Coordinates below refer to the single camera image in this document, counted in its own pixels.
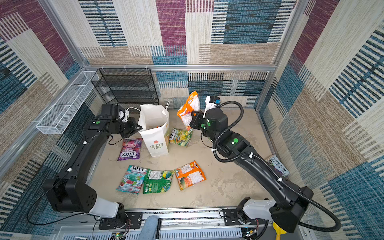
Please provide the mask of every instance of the orange candy bag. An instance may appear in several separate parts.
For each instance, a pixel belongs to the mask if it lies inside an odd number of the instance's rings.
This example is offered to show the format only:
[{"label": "orange candy bag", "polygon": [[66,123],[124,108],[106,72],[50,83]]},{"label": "orange candy bag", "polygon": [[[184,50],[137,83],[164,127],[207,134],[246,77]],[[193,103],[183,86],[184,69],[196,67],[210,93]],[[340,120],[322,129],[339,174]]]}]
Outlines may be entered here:
[{"label": "orange candy bag", "polygon": [[185,104],[181,106],[177,111],[177,115],[181,118],[181,120],[183,121],[188,131],[191,129],[191,127],[189,126],[189,124],[192,121],[191,112],[199,111],[199,110],[200,110],[199,95],[197,94],[196,91],[194,91],[189,95]]},{"label": "orange candy bag", "polygon": [[187,187],[194,185],[195,183],[206,180],[203,170],[201,170],[196,161],[193,161],[180,168],[176,168],[175,175],[181,190],[184,190]]}]

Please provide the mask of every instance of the black mesh shelf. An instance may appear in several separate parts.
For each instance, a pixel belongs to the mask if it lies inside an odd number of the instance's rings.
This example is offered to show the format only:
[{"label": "black mesh shelf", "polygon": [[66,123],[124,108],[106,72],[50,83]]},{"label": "black mesh shelf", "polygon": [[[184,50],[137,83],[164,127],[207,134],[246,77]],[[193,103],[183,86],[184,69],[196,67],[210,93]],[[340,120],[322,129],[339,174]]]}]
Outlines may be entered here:
[{"label": "black mesh shelf", "polygon": [[105,68],[98,69],[100,80],[92,81],[106,103],[119,104],[124,108],[140,104],[159,104],[150,69]]}]

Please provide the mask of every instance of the wire basket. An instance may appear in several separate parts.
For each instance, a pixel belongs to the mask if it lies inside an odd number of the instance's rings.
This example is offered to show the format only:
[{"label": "wire basket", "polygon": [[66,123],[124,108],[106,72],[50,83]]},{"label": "wire basket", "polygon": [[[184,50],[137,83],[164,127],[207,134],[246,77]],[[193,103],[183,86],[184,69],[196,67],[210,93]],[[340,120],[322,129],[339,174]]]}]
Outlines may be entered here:
[{"label": "wire basket", "polygon": [[99,76],[94,71],[81,72],[43,116],[36,128],[43,134],[63,134],[93,89],[91,80],[96,79],[99,79]]},{"label": "wire basket", "polygon": [[99,79],[92,80],[92,84],[106,103],[138,109],[141,104],[159,104],[150,69],[100,68],[96,75]]}]

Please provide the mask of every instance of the white wire basket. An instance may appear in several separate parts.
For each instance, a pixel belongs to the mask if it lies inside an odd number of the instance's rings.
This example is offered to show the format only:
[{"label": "white wire basket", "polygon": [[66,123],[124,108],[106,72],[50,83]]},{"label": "white wire basket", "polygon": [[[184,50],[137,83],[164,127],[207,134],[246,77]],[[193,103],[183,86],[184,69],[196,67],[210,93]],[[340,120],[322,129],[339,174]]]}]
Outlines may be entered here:
[{"label": "white wire basket", "polygon": [[99,80],[94,71],[83,71],[44,115],[36,128],[43,134],[63,134],[91,90]]}]

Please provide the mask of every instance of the paper bag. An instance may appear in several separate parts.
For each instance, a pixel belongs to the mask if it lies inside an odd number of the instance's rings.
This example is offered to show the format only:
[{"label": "paper bag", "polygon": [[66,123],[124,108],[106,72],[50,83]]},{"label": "paper bag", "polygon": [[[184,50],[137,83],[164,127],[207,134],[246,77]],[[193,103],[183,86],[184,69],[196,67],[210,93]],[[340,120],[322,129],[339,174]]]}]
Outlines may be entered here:
[{"label": "paper bag", "polygon": [[140,105],[139,124],[141,137],[152,157],[168,154],[169,112],[162,105]]}]

